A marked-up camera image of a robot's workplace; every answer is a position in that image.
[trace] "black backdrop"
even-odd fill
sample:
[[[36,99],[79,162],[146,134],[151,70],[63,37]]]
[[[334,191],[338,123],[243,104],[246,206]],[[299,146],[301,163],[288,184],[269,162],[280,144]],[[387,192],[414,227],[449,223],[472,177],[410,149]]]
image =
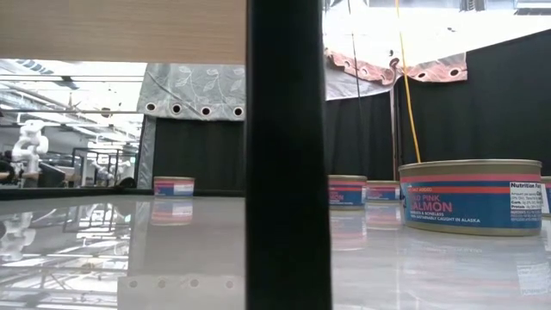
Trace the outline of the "black backdrop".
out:
[[[245,188],[244,123],[157,119],[153,176],[194,177],[210,195]],[[330,101],[325,109],[326,167],[331,174],[392,179],[389,94]]]
[[[467,53],[468,81],[410,80],[423,161],[526,158],[551,175],[551,31]],[[402,163],[416,162],[403,81],[397,84]]]

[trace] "black post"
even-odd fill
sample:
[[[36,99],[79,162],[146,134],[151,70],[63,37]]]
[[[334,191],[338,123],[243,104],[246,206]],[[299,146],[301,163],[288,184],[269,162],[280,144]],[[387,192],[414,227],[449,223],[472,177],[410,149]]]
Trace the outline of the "black post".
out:
[[[321,1],[248,0],[247,309],[331,309]]]

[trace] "wooden board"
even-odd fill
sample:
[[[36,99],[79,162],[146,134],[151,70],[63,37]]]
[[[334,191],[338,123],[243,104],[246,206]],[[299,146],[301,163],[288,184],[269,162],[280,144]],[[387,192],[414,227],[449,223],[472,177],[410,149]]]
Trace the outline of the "wooden board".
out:
[[[0,0],[0,58],[245,62],[245,0]]]

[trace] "glossy white floor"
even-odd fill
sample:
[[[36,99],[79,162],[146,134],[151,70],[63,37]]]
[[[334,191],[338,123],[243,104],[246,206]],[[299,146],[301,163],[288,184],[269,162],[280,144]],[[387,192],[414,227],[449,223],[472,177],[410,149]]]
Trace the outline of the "glossy white floor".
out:
[[[0,308],[244,308],[243,199],[3,201],[0,214]],[[548,220],[539,237],[472,237],[370,205],[331,212],[331,230],[335,309],[551,307]]]

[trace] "nutrition facts label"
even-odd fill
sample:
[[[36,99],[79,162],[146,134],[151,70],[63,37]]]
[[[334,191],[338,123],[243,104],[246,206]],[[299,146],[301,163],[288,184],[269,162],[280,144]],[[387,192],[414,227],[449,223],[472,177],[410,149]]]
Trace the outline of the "nutrition facts label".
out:
[[[541,220],[542,187],[539,183],[511,182],[511,220]]]

